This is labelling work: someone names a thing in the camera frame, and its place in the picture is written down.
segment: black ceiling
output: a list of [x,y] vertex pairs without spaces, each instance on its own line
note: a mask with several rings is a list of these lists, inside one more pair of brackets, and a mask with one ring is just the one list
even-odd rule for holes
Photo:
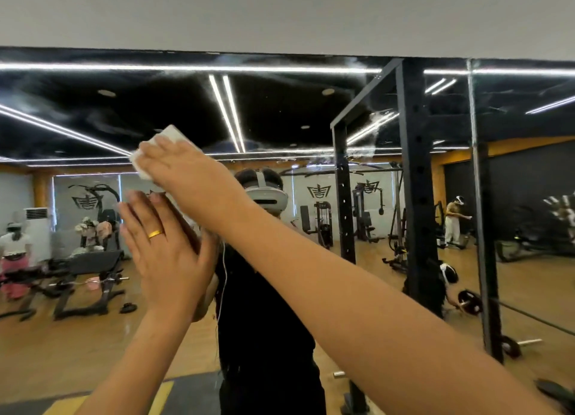
[[[0,49],[0,62],[137,63],[337,66],[381,68],[389,58],[274,56],[156,51]],[[429,60],[428,67],[464,69],[462,59]],[[538,67],[534,62],[482,61],[478,66]],[[554,63],[567,68],[568,63]],[[229,79],[246,149],[270,150],[330,146],[331,120],[369,83],[372,74],[230,73]],[[430,86],[442,77],[426,76]],[[436,139],[466,143],[469,101],[465,76],[430,96],[429,131]],[[221,74],[216,74],[222,95]],[[333,88],[329,96],[322,94]],[[99,90],[116,97],[106,97]],[[481,76],[475,78],[478,123],[486,139],[575,134],[575,103],[552,111],[528,110],[575,96],[575,78]],[[175,124],[209,153],[232,153],[226,124],[214,97],[209,73],[172,71],[0,71],[0,105],[29,113],[126,150]],[[349,133],[365,126],[370,113],[397,110],[394,77],[387,77],[356,108]],[[359,145],[397,146],[397,120]],[[0,156],[8,158],[113,156],[110,151],[69,139],[0,114]]]

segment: white top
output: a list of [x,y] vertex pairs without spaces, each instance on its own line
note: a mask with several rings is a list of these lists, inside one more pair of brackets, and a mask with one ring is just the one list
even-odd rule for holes
[[12,233],[7,233],[0,236],[0,248],[3,250],[3,256],[10,256],[11,254],[20,254],[26,252],[26,245],[32,244],[32,238],[22,233],[18,241],[12,240]]

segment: white pants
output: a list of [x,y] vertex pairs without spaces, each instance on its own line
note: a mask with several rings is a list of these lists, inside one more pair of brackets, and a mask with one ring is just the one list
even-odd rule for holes
[[445,242],[459,244],[459,218],[456,216],[445,217]]

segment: air conditioner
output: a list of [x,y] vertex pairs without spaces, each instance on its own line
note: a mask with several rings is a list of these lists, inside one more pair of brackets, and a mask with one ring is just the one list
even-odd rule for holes
[[36,265],[52,257],[48,208],[30,207],[24,209],[24,212],[26,215],[25,233],[32,239],[32,258],[30,265]]

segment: squat rack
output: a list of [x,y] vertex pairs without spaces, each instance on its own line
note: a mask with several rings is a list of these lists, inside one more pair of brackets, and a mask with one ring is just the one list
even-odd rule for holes
[[[438,132],[436,128],[430,129],[428,125],[433,119],[427,112],[427,102],[424,96],[426,86],[424,69],[430,61],[439,61],[439,59],[391,59],[382,71],[334,118],[330,128],[334,143],[341,256],[355,264],[355,241],[347,156],[347,126],[352,121],[356,106],[373,90],[379,90],[378,94],[385,94],[386,92],[382,91],[389,89],[389,84],[380,83],[386,77],[395,77],[401,156],[405,179],[407,232],[411,250],[407,272],[410,286],[409,295],[433,313],[441,314],[436,306],[438,303],[437,292],[430,288],[433,283],[428,282],[437,278],[438,275],[435,274],[434,269],[427,265],[429,259],[437,260],[438,258],[430,152],[434,139],[440,139],[442,136],[441,131]],[[471,68],[470,61],[467,62],[467,68],[468,70]],[[471,71],[469,71],[467,83],[470,104],[471,159],[477,207],[477,251],[483,302],[484,345],[487,353],[503,362],[493,216],[487,164],[488,150],[485,143],[479,142]],[[342,413],[360,415],[366,414],[369,410],[365,395],[353,382],[349,383],[349,393],[345,395],[345,400],[346,405],[341,409]]]

